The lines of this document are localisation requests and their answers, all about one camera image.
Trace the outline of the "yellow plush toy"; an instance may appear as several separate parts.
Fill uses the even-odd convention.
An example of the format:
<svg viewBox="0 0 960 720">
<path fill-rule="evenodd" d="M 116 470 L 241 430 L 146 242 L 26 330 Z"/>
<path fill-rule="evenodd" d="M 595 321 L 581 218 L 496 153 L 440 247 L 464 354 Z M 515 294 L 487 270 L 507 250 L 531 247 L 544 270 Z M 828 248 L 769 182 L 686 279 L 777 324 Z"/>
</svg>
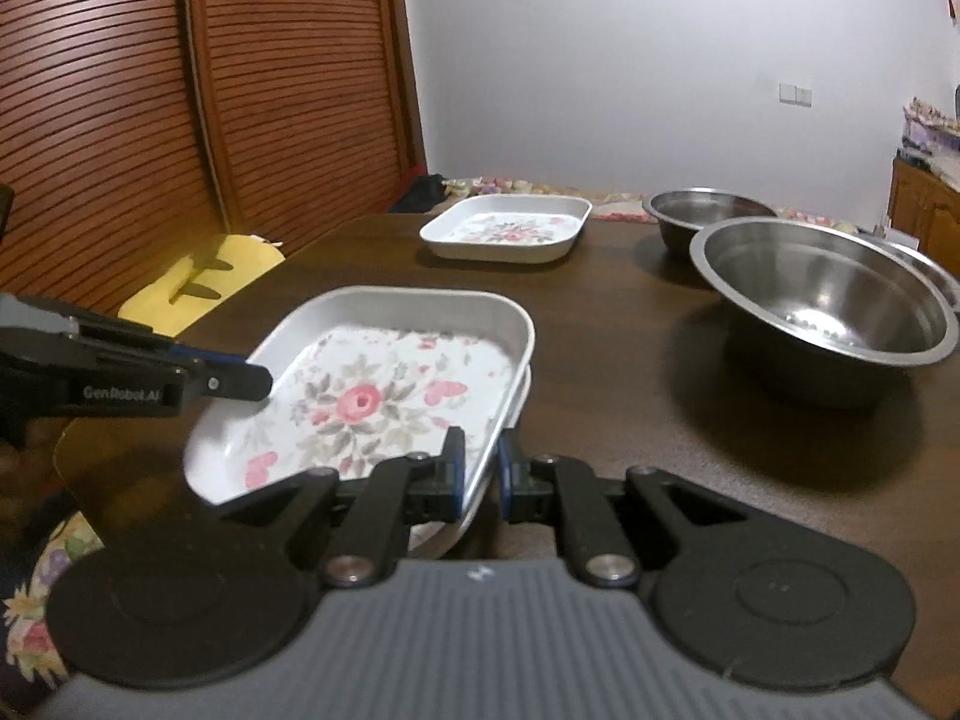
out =
<svg viewBox="0 0 960 720">
<path fill-rule="evenodd" d="M 278 242 L 244 234 L 217 236 L 133 294 L 117 316 L 177 337 L 284 260 Z"/>
</svg>

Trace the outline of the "floral bed quilt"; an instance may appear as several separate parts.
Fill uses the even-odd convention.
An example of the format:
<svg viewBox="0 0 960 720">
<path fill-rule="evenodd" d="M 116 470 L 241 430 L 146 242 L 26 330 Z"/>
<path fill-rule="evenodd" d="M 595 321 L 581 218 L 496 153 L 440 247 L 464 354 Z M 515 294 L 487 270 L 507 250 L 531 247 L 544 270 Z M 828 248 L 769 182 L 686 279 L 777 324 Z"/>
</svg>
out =
<svg viewBox="0 0 960 720">
<path fill-rule="evenodd" d="M 25 718 L 70 678 L 47 625 L 53 585 L 103 542 L 82 512 L 41 515 L 2 556 L 2 717 Z"/>
</svg>

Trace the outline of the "dark clothing on bed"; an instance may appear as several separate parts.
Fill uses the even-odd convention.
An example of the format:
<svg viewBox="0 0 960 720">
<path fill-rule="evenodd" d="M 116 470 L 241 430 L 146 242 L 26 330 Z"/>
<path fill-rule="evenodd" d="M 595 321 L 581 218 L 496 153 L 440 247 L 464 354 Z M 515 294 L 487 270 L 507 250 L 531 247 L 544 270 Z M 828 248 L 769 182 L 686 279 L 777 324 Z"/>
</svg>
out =
<svg viewBox="0 0 960 720">
<path fill-rule="evenodd" d="M 446 184 L 441 174 L 416 176 L 400 195 L 400 199 L 395 200 L 389 211 L 399 215 L 421 215 L 441 205 L 444 200 L 446 200 Z"/>
</svg>

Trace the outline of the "wooden louvered wardrobe door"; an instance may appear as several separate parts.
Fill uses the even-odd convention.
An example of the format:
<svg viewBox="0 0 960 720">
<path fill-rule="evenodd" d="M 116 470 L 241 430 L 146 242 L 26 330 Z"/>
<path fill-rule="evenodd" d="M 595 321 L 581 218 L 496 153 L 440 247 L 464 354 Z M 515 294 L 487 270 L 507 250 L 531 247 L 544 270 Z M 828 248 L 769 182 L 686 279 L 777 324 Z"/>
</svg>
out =
<svg viewBox="0 0 960 720">
<path fill-rule="evenodd" d="M 425 165 L 404 0 L 2 0 L 2 286 L 114 310 L 254 232 L 296 252 Z"/>
</svg>

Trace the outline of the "large steel bowl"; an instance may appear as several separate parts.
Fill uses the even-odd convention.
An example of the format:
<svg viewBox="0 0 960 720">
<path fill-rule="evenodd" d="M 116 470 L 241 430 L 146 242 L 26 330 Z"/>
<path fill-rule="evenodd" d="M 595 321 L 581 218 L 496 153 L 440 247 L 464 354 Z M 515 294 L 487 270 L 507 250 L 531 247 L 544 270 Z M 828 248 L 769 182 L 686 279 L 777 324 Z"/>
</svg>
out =
<svg viewBox="0 0 960 720">
<path fill-rule="evenodd" d="M 872 405 L 957 349 L 946 296 L 872 239 L 734 218 L 697 232 L 690 260 L 732 309 L 740 364 L 789 394 Z"/>
</svg>

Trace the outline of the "small steel bowl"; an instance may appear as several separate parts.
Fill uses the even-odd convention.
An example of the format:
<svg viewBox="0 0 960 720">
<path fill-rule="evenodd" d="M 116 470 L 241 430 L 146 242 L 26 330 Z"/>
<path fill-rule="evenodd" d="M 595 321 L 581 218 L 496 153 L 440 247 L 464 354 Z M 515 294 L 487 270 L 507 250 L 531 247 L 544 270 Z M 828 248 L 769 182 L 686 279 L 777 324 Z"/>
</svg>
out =
<svg viewBox="0 0 960 720">
<path fill-rule="evenodd" d="M 776 216 L 765 203 L 706 187 L 658 193 L 644 200 L 643 210 L 658 223 L 665 249 L 674 257 L 686 257 L 693 236 L 706 226 L 745 216 Z"/>
</svg>

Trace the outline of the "wooden sideboard cabinet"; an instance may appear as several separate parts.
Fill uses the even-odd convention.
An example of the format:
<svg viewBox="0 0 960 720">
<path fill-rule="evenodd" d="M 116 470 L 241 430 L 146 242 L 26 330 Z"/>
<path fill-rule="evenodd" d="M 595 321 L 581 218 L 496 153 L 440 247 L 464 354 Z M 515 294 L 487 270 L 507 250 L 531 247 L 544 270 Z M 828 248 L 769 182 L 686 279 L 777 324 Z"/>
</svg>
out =
<svg viewBox="0 0 960 720">
<path fill-rule="evenodd" d="M 932 172 L 896 156 L 892 161 L 889 216 L 896 231 L 918 241 L 918 249 L 952 277 L 960 270 L 958 192 Z"/>
</svg>

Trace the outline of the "white wall switch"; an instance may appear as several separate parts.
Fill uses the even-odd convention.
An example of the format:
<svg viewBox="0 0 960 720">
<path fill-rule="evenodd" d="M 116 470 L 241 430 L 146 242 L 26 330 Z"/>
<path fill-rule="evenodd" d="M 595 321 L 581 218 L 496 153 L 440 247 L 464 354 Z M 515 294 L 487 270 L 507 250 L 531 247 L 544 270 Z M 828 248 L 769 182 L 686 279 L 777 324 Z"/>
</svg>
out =
<svg viewBox="0 0 960 720">
<path fill-rule="evenodd" d="M 778 101 L 788 106 L 811 107 L 814 102 L 814 93 L 804 86 L 779 83 Z"/>
</svg>

